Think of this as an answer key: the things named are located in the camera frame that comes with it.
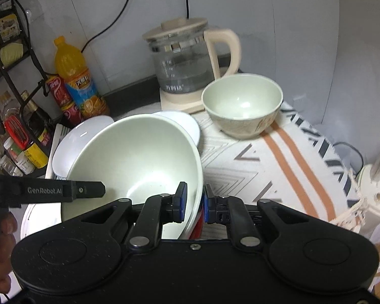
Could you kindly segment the person's left hand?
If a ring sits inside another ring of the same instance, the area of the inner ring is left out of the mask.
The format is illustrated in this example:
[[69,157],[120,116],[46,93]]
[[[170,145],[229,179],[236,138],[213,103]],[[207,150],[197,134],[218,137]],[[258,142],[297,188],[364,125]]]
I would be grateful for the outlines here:
[[17,231],[17,221],[12,213],[8,213],[1,221],[0,234],[0,293],[7,294],[11,289],[12,271],[11,253],[15,247],[14,232]]

